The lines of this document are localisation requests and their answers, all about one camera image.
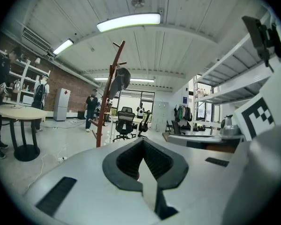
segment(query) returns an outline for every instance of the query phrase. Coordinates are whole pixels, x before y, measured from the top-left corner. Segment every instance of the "black rubber pad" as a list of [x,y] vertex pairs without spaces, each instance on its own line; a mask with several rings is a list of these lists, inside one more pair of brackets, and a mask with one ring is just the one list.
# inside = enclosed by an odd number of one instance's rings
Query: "black rubber pad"
[[216,159],[216,158],[213,158],[213,157],[208,157],[208,158],[206,158],[205,161],[213,163],[213,164],[217,164],[217,165],[220,165],[220,166],[223,166],[223,167],[227,167],[228,164],[229,164],[228,161]]
[[62,201],[71,191],[76,181],[77,180],[74,178],[63,177],[36,205],[36,207],[52,217]]

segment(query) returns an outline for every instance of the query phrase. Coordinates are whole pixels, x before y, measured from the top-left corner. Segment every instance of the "floor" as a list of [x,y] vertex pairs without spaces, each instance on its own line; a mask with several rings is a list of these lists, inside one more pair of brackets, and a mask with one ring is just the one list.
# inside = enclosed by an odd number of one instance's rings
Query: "floor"
[[[107,126],[103,127],[102,131],[102,146],[109,144],[111,124],[106,124]],[[0,177],[9,188],[20,194],[24,194],[29,184],[34,182],[36,178],[58,166],[58,158],[69,158],[76,153],[96,147],[94,135],[92,132],[87,133],[85,131],[85,123],[82,120],[67,119],[64,122],[56,122],[52,119],[47,119],[42,122],[41,128],[43,131],[37,133],[37,143],[41,152],[36,159],[30,162],[20,162],[15,159],[9,125],[3,126],[1,130],[1,140],[10,147],[5,152],[7,157],[4,160],[0,159]],[[92,125],[91,129],[96,132],[95,126]],[[113,126],[113,133],[118,134],[115,126]],[[21,128],[18,122],[15,123],[15,134],[18,145],[22,144]],[[30,123],[28,122],[25,123],[25,134],[27,144],[33,144]],[[208,135],[210,131],[207,130],[203,134]],[[161,132],[148,130],[145,135],[155,142],[164,141]],[[140,165],[139,172],[139,181],[143,183],[144,199],[148,206],[154,209],[157,183],[144,160]]]

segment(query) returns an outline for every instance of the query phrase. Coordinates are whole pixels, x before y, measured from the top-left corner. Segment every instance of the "refrigerator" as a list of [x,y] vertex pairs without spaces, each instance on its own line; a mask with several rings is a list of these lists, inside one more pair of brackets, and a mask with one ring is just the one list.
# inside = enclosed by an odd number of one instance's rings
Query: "refrigerator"
[[70,94],[71,91],[68,89],[60,88],[57,90],[53,111],[54,120],[65,121],[67,119],[67,106]]

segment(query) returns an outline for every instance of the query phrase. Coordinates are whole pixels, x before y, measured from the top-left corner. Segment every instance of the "smoke detector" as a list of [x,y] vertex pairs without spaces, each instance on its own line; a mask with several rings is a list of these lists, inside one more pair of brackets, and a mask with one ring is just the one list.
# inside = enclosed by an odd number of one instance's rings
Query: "smoke detector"
[[145,0],[132,0],[131,4],[135,8],[142,8],[143,6],[145,6]]

